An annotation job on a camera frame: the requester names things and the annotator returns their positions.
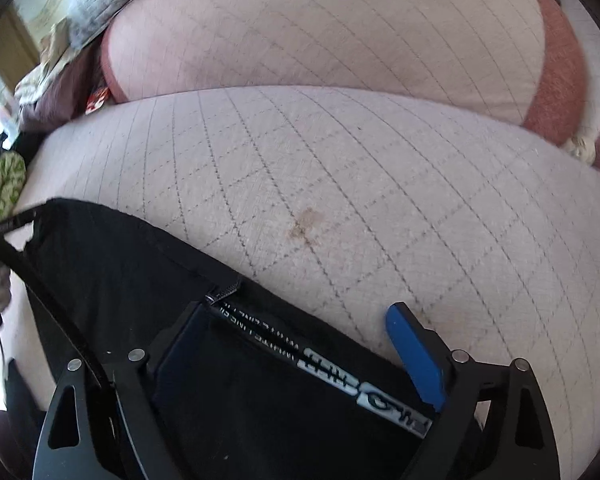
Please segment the red white small packet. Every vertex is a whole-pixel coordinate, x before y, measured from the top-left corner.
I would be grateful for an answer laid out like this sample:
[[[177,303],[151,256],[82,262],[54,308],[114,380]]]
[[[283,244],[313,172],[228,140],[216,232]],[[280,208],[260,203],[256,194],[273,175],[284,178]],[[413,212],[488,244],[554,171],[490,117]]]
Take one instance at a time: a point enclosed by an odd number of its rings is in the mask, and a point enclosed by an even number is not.
[[[91,115],[103,108],[111,98],[110,89],[102,87],[95,90],[87,99],[85,114]]]

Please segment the green patterned folded blanket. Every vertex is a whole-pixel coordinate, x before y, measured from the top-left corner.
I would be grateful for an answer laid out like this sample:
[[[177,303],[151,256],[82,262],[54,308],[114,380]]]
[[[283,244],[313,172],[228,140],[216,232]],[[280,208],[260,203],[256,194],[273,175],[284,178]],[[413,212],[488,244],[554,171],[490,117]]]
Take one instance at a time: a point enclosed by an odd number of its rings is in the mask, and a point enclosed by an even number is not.
[[[27,180],[27,167],[20,154],[6,151],[0,155],[0,221],[14,210]]]

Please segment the pink quilted bed mattress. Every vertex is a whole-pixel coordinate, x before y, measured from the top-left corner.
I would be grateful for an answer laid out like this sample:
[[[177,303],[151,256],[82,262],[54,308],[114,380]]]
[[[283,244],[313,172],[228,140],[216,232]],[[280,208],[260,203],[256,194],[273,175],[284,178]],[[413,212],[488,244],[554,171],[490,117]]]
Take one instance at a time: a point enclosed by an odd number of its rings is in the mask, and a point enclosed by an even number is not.
[[[189,91],[52,133],[20,205],[51,197],[143,218],[385,358],[404,301],[531,363],[564,478],[600,449],[600,172],[527,130],[362,90]]]

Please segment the pink checked bolster pillow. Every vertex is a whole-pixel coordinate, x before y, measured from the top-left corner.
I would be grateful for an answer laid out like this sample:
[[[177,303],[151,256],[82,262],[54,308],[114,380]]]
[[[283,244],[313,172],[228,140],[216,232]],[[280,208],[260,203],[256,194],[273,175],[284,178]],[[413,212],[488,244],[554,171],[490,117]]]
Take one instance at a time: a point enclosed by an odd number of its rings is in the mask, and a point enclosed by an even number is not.
[[[118,102],[279,84],[414,96],[562,144],[586,93],[554,0],[132,0],[102,40]]]

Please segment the maroon folded cloth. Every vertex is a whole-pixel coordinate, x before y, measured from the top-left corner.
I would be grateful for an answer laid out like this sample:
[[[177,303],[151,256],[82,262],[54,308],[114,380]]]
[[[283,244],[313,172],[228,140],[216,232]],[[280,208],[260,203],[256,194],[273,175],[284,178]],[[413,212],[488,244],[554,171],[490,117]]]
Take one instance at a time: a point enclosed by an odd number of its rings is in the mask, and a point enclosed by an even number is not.
[[[20,133],[51,133],[85,114],[92,95],[106,87],[102,36],[92,41],[33,104],[20,106]]]

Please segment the black pants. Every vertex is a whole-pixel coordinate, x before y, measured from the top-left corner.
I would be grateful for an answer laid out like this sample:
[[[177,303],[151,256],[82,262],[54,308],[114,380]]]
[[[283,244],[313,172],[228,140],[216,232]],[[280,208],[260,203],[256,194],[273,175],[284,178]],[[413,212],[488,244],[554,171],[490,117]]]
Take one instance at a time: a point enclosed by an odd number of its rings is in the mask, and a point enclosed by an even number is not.
[[[180,479],[411,479],[438,414],[400,370],[139,218],[50,200],[0,222],[60,377],[148,348],[197,307],[151,397]]]

